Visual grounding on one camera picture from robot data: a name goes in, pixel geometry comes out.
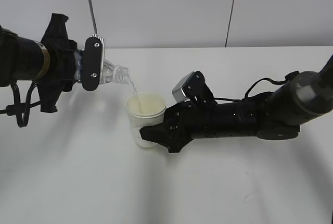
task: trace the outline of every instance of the black cylinder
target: black cylinder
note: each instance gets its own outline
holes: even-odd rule
[[[0,34],[0,86],[17,80],[38,80],[46,73],[49,56],[41,43],[6,30]]]
[[[187,109],[185,129],[192,139],[255,136],[257,108],[255,102],[216,104],[209,110]]]
[[[332,89],[321,88],[316,72],[302,72],[276,90],[267,101],[267,117],[290,126],[301,125],[333,109]]]

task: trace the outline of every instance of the plastic bottle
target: plastic bottle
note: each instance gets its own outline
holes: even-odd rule
[[[110,82],[124,83],[133,87],[133,82],[130,79],[130,70],[120,65],[114,65],[111,62],[104,60],[103,74],[99,84]]]

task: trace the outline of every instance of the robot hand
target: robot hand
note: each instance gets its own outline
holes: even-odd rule
[[[249,97],[262,80],[283,86],[273,93]],[[333,109],[333,57],[319,73],[295,71],[285,81],[263,78],[258,82],[243,99],[214,98],[203,74],[192,72],[173,89],[177,104],[166,109],[164,122],[140,129],[141,136],[163,145],[169,153],[180,152],[198,138],[256,136],[286,140],[298,136],[301,124]],[[217,100],[232,102],[218,104]]]

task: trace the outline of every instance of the cup rim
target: cup rim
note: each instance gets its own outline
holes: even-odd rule
[[[152,94],[152,95],[158,96],[158,97],[160,97],[160,98],[163,100],[163,102],[164,102],[164,107],[163,107],[163,109],[162,109],[161,111],[159,111],[159,112],[157,112],[157,113],[154,113],[154,114],[135,114],[135,113],[131,112],[131,111],[129,110],[129,108],[127,107],[127,102],[128,102],[128,100],[129,100],[130,98],[133,97],[133,95],[131,95],[131,96],[129,96],[129,97],[126,99],[126,101],[125,101],[125,108],[126,108],[127,112],[128,112],[130,115],[135,116],[135,117],[137,117],[137,118],[152,118],[152,117],[158,117],[158,116],[164,114],[164,112],[165,112],[165,110],[166,110],[166,108],[167,108],[167,103],[165,102],[165,100],[164,100],[164,98],[163,98],[162,96],[160,96],[159,94],[154,93],[154,92],[139,92],[139,93],[137,93],[137,94],[138,94],[138,95],[139,95],[139,94]]]

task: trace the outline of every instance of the white wall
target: white wall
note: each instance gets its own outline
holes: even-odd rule
[[[235,0],[229,47],[331,45],[331,0]],[[232,0],[93,0],[107,47],[223,47]],[[69,37],[93,32],[87,0],[0,0],[0,25],[39,40],[52,12]]]
[[[51,13],[69,17],[67,32],[83,46],[93,26],[87,0],[0,0],[0,25],[22,37],[40,40]]]
[[[93,0],[108,47],[221,47],[232,0]]]
[[[228,46],[333,44],[332,0],[235,0]]]

